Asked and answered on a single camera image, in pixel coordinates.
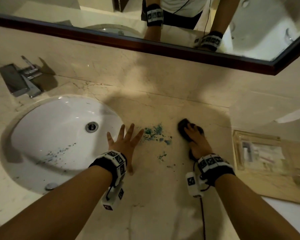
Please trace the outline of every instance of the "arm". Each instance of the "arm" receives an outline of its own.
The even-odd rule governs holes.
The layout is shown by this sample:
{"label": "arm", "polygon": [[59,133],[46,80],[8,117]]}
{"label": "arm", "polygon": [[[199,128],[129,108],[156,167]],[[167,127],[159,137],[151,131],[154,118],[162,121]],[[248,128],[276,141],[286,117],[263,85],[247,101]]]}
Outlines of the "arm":
{"label": "arm", "polygon": [[240,0],[220,0],[210,32],[225,33],[237,10],[239,2]]}
{"label": "arm", "polygon": [[300,240],[300,233],[236,176],[224,174],[215,186],[240,239]]}
{"label": "arm", "polygon": [[[143,129],[131,140],[134,124],[125,136],[124,127],[121,126],[116,142],[107,133],[109,150],[124,154],[127,171],[132,173],[132,154]],[[75,239],[111,181],[112,174],[108,170],[100,166],[89,167],[2,225],[0,240]]]}
{"label": "arm", "polygon": [[[146,5],[158,4],[160,6],[160,0],[145,0]],[[160,42],[161,39],[161,27],[160,26],[150,26],[147,27],[147,30],[144,35],[145,40],[152,40]]]}
{"label": "arm", "polygon": [[[196,126],[184,130],[193,140],[189,146],[196,159],[212,154]],[[215,186],[240,239],[300,240],[300,233],[285,218],[231,173],[229,166],[216,166],[202,174]]]}

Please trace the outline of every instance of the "chrome faucet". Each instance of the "chrome faucet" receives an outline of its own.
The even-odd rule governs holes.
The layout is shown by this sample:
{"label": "chrome faucet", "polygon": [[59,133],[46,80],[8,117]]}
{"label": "chrome faucet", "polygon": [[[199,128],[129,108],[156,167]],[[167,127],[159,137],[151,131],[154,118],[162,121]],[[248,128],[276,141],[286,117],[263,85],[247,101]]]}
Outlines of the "chrome faucet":
{"label": "chrome faucet", "polygon": [[18,97],[27,93],[30,98],[34,98],[42,91],[31,80],[41,76],[42,72],[38,65],[32,64],[24,56],[21,57],[29,65],[28,67],[19,68],[15,64],[8,64],[0,67],[0,74],[13,96]]}

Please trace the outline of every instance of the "bathtub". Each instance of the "bathtub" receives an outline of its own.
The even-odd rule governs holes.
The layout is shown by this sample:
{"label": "bathtub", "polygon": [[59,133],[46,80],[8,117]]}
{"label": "bathtub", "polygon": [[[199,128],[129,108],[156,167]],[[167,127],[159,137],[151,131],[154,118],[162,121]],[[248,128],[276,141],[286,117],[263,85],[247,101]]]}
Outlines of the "bathtub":
{"label": "bathtub", "polygon": [[220,52],[273,60],[297,36],[295,24],[281,0],[240,0]]}

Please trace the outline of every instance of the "wooden mirror frame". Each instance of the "wooden mirror frame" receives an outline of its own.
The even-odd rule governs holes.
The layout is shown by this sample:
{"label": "wooden mirror frame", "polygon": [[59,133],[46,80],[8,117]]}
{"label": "wooden mirror frame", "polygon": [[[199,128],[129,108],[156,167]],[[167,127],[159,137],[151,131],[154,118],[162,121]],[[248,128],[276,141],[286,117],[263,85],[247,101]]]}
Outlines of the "wooden mirror frame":
{"label": "wooden mirror frame", "polygon": [[274,60],[266,61],[225,53],[208,52],[127,36],[118,36],[111,33],[53,24],[4,14],[0,14],[0,27],[273,76],[277,75],[300,56],[300,37],[298,37]]}

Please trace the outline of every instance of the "reflected sink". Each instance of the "reflected sink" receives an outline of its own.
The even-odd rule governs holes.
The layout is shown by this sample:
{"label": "reflected sink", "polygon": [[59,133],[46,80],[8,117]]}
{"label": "reflected sink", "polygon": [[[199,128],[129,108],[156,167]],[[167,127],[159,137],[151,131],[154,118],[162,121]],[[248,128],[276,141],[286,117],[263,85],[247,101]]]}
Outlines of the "reflected sink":
{"label": "reflected sink", "polygon": [[120,117],[86,97],[61,96],[27,113],[3,146],[2,164],[19,185],[45,193],[64,183],[108,150],[107,131],[116,138]]}
{"label": "reflected sink", "polygon": [[134,30],[133,28],[119,25],[119,24],[98,24],[98,25],[88,26],[85,28],[95,30],[95,31],[117,34],[121,36],[129,36],[129,37],[140,38],[140,39],[143,38],[141,33]]}

